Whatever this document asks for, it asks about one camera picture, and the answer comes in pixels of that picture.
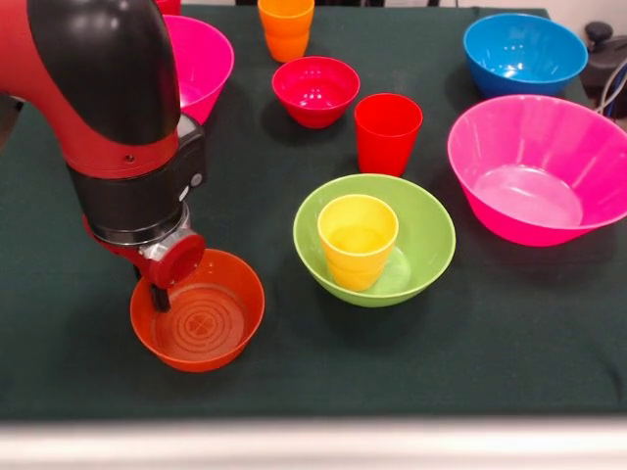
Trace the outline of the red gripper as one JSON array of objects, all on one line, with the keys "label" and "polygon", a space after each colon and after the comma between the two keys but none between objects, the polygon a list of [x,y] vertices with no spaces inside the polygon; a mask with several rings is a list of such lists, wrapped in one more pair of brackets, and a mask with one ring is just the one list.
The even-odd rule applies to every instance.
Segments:
[{"label": "red gripper", "polygon": [[170,310],[168,288],[190,275],[200,264],[206,249],[205,238],[189,227],[177,228],[162,241],[139,246],[113,245],[100,240],[82,216],[87,233],[100,246],[130,261],[136,280],[145,278],[150,285],[153,307],[157,312]]}]

